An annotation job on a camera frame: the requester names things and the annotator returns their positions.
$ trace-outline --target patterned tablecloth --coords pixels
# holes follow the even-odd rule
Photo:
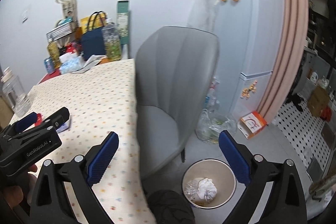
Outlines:
[[[98,65],[82,74],[61,75],[34,86],[29,92],[33,102],[30,112],[46,118],[65,106],[72,118],[70,129],[59,134],[61,147],[36,165],[40,170],[46,159],[61,163],[85,155],[114,131],[119,135],[119,148],[92,189],[113,222],[155,223],[139,178],[134,85],[134,60],[129,59]],[[87,223],[71,183],[65,186],[77,220]]]

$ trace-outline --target navy blue bag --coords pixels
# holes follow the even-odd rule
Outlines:
[[[88,60],[90,56],[93,54],[95,55],[105,55],[106,54],[103,34],[101,32],[103,27],[99,27],[96,29],[93,28],[98,16],[99,16],[99,19],[102,25],[105,26],[103,20],[101,19],[100,13],[103,13],[106,18],[106,14],[103,11],[94,12],[88,20],[87,32],[82,35],[81,44],[82,44],[82,49],[83,49],[83,57],[85,61]],[[89,22],[93,15],[95,15],[95,18],[93,20],[91,30],[89,30]]]

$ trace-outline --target bolt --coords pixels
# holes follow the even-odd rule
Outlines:
[[[82,155],[77,155],[75,157],[75,162],[81,162],[84,159],[84,157]]]
[[[254,159],[257,161],[257,162],[261,162],[264,160],[263,156],[262,155],[255,155],[254,156]]]
[[[51,160],[45,160],[44,162],[43,162],[43,165],[44,166],[48,166],[48,165],[50,165],[51,164]]]
[[[289,159],[289,160],[286,160],[286,163],[289,165],[289,166],[293,166],[294,165],[294,162]]]

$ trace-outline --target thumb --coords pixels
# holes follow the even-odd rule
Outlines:
[[[23,200],[23,192],[19,186],[6,187],[3,190],[3,196],[11,209]]]

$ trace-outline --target blue can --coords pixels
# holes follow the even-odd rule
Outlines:
[[[44,66],[47,69],[48,74],[52,74],[53,72],[55,72],[54,63],[51,57],[44,59]]]

